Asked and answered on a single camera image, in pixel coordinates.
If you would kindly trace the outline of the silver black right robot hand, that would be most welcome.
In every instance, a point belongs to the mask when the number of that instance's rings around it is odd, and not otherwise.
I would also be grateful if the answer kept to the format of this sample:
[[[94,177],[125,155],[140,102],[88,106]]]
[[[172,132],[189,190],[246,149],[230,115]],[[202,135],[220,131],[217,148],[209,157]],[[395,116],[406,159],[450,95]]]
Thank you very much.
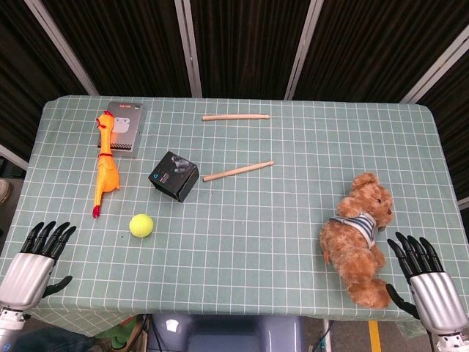
[[[413,302],[406,302],[393,285],[385,286],[398,308],[421,321],[433,334],[458,340],[469,326],[469,318],[451,276],[444,270],[433,245],[423,237],[415,239],[396,233],[398,241],[388,239],[409,285]]]

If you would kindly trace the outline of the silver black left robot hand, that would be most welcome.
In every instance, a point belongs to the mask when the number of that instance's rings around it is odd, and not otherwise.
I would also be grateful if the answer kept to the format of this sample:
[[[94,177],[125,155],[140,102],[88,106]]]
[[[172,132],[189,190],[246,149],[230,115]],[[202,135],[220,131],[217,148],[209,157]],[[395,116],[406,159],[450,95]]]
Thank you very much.
[[[49,279],[76,227],[69,222],[56,226],[40,222],[29,232],[0,284],[0,308],[25,312],[41,299],[64,290],[72,281],[70,275],[54,285]]]

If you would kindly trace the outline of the small yellow ball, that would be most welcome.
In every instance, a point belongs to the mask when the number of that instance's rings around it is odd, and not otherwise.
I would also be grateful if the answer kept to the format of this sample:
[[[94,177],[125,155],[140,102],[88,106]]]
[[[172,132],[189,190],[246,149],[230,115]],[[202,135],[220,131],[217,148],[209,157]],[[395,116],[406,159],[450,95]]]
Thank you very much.
[[[153,231],[154,223],[150,216],[144,213],[136,214],[129,223],[129,230],[137,238],[145,238]]]

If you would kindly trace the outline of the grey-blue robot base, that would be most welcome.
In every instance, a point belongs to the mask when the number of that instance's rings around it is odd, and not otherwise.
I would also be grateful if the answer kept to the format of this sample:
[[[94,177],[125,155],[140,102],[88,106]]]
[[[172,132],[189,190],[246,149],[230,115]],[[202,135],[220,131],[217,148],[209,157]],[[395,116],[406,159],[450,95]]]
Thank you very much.
[[[305,352],[298,316],[154,314],[147,352]]]

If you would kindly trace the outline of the black cardboard box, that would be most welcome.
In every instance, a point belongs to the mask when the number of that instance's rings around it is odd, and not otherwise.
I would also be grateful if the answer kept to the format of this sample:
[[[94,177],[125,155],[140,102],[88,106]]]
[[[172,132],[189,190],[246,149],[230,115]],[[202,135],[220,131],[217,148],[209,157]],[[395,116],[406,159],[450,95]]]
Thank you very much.
[[[168,151],[148,179],[157,190],[178,202],[184,202],[199,179],[199,170],[194,163]]]

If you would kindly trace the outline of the grey earbuds box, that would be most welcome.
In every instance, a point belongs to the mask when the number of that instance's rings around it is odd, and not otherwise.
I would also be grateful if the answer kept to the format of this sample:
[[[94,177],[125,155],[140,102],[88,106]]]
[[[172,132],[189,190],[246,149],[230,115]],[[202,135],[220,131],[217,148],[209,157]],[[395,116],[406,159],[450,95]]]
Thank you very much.
[[[111,101],[96,119],[98,155],[135,158],[146,115],[143,103]]]

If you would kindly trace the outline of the yellow floor tape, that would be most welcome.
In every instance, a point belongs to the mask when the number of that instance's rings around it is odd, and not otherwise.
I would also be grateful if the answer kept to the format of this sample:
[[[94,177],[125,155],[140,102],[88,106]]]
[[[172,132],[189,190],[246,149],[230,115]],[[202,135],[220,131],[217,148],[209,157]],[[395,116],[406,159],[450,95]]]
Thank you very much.
[[[378,322],[376,320],[369,320],[368,325],[371,351],[382,352]]]

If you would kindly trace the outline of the brown teddy bear striped shirt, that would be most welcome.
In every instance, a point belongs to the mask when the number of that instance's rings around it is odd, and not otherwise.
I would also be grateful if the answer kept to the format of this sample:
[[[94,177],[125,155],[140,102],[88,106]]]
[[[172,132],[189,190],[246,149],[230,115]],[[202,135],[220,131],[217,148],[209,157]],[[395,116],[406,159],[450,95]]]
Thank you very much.
[[[384,231],[393,217],[391,192],[375,174],[364,172],[353,179],[349,194],[320,231],[324,261],[332,264],[350,300],[359,306],[384,309],[390,304],[386,282],[376,277],[385,265],[376,233]]]

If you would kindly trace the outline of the green plastic bag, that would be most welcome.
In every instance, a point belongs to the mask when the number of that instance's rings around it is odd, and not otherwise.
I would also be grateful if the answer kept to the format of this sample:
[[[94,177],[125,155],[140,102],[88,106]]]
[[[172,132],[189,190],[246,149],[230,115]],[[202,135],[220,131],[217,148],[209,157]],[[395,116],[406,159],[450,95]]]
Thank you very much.
[[[117,324],[116,326],[100,332],[95,335],[97,339],[109,338],[111,340],[116,340],[119,343],[128,341],[139,328],[142,326],[144,320],[144,315],[136,315],[132,318]]]

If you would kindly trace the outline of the white table leg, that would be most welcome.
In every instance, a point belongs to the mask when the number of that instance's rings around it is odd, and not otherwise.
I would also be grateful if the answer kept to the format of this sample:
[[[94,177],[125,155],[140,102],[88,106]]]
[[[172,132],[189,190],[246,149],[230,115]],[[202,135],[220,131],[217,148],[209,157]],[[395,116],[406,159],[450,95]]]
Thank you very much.
[[[321,352],[332,352],[331,347],[331,339],[330,339],[330,329],[332,323],[328,319],[322,320],[322,327],[323,327],[323,335],[322,335],[322,342],[320,343]]]

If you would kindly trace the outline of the orange rubber chicken toy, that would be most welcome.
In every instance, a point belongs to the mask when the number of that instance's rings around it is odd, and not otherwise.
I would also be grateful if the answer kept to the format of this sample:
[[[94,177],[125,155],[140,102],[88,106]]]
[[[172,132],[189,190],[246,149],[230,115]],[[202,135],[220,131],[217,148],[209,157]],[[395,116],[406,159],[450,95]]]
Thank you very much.
[[[100,206],[104,193],[120,189],[120,179],[117,165],[111,152],[111,133],[114,128],[114,116],[108,111],[96,119],[100,132],[100,152],[97,157],[97,177],[95,182],[95,196],[92,216],[100,216]]]

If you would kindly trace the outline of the green checked tablecloth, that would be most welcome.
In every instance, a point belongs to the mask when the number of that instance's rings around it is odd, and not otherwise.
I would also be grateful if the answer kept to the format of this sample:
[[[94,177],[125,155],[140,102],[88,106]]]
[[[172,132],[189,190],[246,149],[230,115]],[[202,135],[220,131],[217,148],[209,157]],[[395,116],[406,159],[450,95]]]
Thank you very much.
[[[76,227],[52,274],[70,275],[35,318],[95,335],[145,312],[299,315],[404,321],[394,305],[366,309],[322,257],[319,234],[355,176],[376,174],[392,193],[393,220],[377,234],[378,276],[411,294],[387,240],[426,238],[469,312],[469,245],[431,111],[421,105],[319,101],[142,98],[146,118],[135,158],[116,160],[121,186],[92,216],[96,119],[108,96],[68,95],[45,104],[18,206],[2,253],[0,281],[39,222]],[[211,114],[269,120],[202,121]],[[197,165],[184,202],[148,177],[171,151]],[[274,161],[209,182],[202,178]],[[153,220],[145,238],[130,220]]]

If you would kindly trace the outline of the wooden drumstick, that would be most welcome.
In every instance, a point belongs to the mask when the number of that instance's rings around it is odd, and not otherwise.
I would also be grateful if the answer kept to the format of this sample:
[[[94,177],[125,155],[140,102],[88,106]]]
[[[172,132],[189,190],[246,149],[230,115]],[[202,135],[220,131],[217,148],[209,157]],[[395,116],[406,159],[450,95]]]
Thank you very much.
[[[244,166],[244,167],[240,167],[240,168],[233,169],[233,170],[219,172],[219,173],[213,174],[213,175],[206,175],[202,178],[202,180],[204,182],[209,182],[209,181],[221,179],[221,178],[224,178],[224,177],[229,177],[229,176],[233,176],[233,175],[238,175],[238,174],[254,171],[254,170],[257,170],[257,169],[262,169],[262,168],[272,166],[272,165],[274,165],[274,161],[262,162],[262,163],[259,163],[259,164],[253,164],[253,165]]]
[[[269,114],[211,114],[204,115],[202,121],[216,120],[269,120]]]

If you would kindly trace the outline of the dark partition panel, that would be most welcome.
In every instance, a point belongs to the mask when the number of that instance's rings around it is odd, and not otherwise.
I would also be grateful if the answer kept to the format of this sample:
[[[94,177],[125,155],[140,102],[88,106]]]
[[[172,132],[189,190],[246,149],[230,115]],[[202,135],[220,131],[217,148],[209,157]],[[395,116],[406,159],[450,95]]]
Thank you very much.
[[[311,0],[191,0],[202,94],[284,99]]]
[[[97,91],[189,98],[174,0],[42,0]]]
[[[469,0],[324,0],[294,98],[398,103],[469,25]]]

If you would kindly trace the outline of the white partition frame post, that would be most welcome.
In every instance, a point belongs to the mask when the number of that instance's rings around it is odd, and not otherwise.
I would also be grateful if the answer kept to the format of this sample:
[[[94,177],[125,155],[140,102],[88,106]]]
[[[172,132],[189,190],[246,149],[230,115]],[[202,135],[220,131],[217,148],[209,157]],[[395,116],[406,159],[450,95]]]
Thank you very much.
[[[469,24],[413,85],[400,103],[417,103],[469,50]]]
[[[320,17],[323,2],[324,0],[310,1],[309,9],[305,18],[303,30],[301,32],[300,41],[298,43],[298,48],[292,64],[289,81],[284,95],[285,100],[292,100],[295,96],[296,87],[302,73],[304,62],[306,61],[307,53],[309,52],[309,47],[311,45],[311,40],[314,36],[314,30]]]
[[[174,5],[177,13],[177,21],[191,94],[194,98],[202,98],[202,83],[199,72],[199,60],[197,56],[191,2],[190,0],[174,0]]]
[[[52,41],[57,51],[60,53],[86,92],[89,95],[100,95],[92,79],[89,77],[89,74],[81,64],[78,57],[75,55],[74,50],[62,34],[62,31],[56,25],[56,22],[51,17],[51,14],[46,9],[42,0],[23,1],[32,12],[32,15],[36,18],[39,25],[41,25],[45,33],[48,35],[49,39]]]

